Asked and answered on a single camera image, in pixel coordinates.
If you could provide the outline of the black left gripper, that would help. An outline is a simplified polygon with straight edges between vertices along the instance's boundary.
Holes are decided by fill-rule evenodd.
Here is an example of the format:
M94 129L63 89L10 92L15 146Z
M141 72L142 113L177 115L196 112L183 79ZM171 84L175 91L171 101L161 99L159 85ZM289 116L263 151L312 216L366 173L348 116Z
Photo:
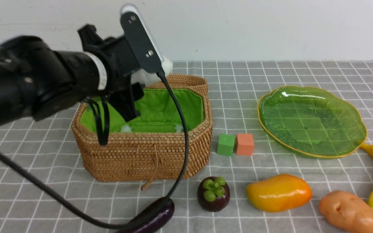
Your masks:
M77 54L77 94L80 97L101 97L100 101L88 99L93 113L98 143L108 144L110 130L109 104L125 122L141 114L135 102L144 97L144 84L131 83L131 75L140 69L129 43L124 36L101 38L94 25L84 25L77 31L82 52Z

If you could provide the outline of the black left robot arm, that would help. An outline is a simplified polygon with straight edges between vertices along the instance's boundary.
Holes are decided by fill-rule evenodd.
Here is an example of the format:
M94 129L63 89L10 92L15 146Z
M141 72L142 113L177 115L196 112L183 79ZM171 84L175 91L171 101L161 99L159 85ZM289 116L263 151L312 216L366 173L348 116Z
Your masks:
M126 36L102 39L94 25L78 31L83 51L52 50L37 36L0 44L0 126L20 118L40 121L78 102L109 103L125 121L140 116L135 102L143 81L132 81L141 65Z

